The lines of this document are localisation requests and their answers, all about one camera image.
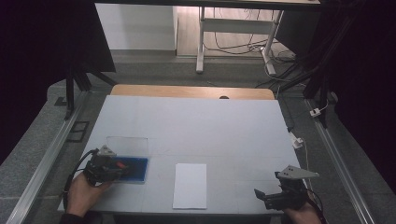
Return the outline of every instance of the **black sleeve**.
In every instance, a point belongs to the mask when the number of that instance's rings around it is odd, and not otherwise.
[[[82,224],[83,220],[82,217],[65,213],[62,215],[59,224]]]

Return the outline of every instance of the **table surface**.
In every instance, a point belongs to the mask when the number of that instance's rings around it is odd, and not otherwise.
[[[189,98],[200,89],[203,98]],[[251,91],[258,95],[268,93],[233,88],[116,86],[104,102],[84,152],[108,144],[120,156],[133,156],[135,151],[127,144],[116,146],[110,139],[119,138],[123,142],[147,139],[148,174],[145,184],[113,184],[93,210],[137,214],[276,214],[277,211],[265,209],[253,189],[279,193],[274,172],[289,164],[299,166],[278,101],[272,100],[273,95],[270,100],[210,98],[218,98],[218,92],[246,96],[244,92]],[[153,96],[155,92],[162,97]],[[169,94],[174,97],[163,97]],[[172,208],[178,163],[206,164],[207,209]]]

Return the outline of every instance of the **robotic arm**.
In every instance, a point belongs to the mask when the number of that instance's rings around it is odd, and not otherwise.
[[[264,201],[266,209],[283,210],[291,208],[299,210],[305,203],[309,203],[316,210],[321,223],[327,223],[321,209],[309,198],[308,189],[303,181],[305,178],[319,177],[318,173],[288,166],[282,172],[275,172],[275,176],[280,182],[279,186],[282,189],[280,193],[265,195],[264,192],[254,189],[256,197]]]
[[[78,170],[78,167],[90,154],[92,154],[92,157],[87,162],[87,165],[83,170],[83,174],[87,177],[88,182],[92,186],[95,186],[96,183],[117,180],[122,175],[127,175],[131,172],[130,167],[115,159],[117,154],[106,145],[102,146],[100,149],[97,148],[87,152],[78,162],[73,173],[67,178],[64,186],[64,209],[67,208],[68,191],[72,184],[73,177]]]

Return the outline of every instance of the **human hand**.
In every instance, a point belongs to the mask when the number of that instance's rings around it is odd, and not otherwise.
[[[290,208],[283,209],[283,212],[290,217],[294,224],[320,224],[320,219],[315,208],[305,203],[299,210]]]
[[[70,187],[66,213],[84,217],[110,185],[111,182],[107,182],[93,187],[88,183],[85,175],[80,173],[73,179]]]

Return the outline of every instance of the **white wall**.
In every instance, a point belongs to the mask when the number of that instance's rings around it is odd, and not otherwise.
[[[177,47],[176,7],[96,4],[96,9],[110,49]]]

